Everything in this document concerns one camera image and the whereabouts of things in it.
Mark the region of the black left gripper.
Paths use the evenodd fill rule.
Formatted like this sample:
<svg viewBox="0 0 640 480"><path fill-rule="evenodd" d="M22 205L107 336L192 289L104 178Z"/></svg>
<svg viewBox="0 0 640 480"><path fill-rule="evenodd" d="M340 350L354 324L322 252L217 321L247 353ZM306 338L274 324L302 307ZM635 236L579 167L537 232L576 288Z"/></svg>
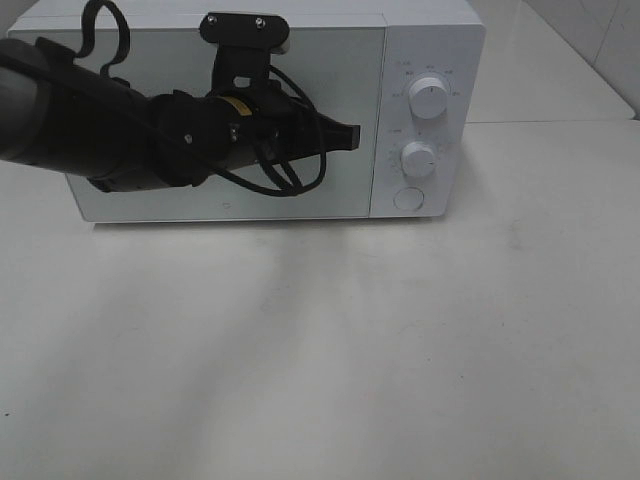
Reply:
<svg viewBox="0 0 640 480"><path fill-rule="evenodd" d="M209 95L231 104L240 131L267 145L274 163L327 152L355 151L361 126L320 118L300 97L285 92L272 79L271 53L289 49L290 27L278 15L209 12L199 26L201 38L219 45Z"/></svg>

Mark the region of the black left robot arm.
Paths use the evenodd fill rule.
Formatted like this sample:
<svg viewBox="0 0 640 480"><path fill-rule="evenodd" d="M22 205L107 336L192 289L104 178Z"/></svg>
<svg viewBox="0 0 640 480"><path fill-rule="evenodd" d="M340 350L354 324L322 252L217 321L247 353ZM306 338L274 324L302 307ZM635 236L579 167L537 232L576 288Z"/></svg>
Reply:
<svg viewBox="0 0 640 480"><path fill-rule="evenodd" d="M211 12L201 38L216 46L210 91L147 97L108 65L80 65L95 48L96 21L116 21L114 64L130 52L131 32L117 5L90 1L82 44L48 38L1 42L1 156L4 160L86 179L105 192L196 187L220 176L270 197L311 190L292 167L353 151L356 125L319 113L303 90L271 63L289 38L277 15Z"/></svg>

